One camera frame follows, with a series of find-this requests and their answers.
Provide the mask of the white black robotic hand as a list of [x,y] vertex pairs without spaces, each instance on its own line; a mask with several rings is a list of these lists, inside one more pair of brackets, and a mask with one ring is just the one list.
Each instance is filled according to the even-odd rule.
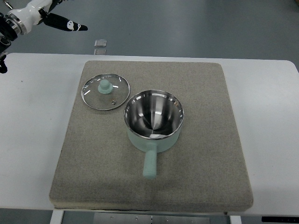
[[1,33],[26,35],[32,27],[44,23],[62,31],[87,31],[88,27],[51,11],[63,3],[62,0],[32,0],[24,8],[11,10],[0,17]]

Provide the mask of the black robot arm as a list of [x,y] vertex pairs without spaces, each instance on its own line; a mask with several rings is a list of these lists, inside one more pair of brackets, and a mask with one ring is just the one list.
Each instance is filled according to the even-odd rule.
[[7,57],[6,50],[11,46],[11,42],[17,38],[17,33],[14,29],[15,25],[4,15],[0,14],[0,72],[5,74],[7,66],[5,59]]

